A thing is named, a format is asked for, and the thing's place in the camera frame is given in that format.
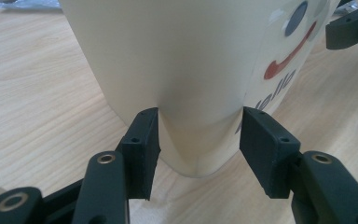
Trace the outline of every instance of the wooden table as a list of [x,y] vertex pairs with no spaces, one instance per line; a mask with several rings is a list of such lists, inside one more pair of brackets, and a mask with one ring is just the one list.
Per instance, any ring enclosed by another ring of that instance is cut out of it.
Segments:
[[[358,180],[358,45],[321,41],[274,117],[302,151],[336,156]],[[49,195],[126,130],[60,11],[0,10],[0,187]],[[131,222],[294,223],[290,202],[270,200],[240,152],[202,179],[158,161],[151,201],[131,201]]]

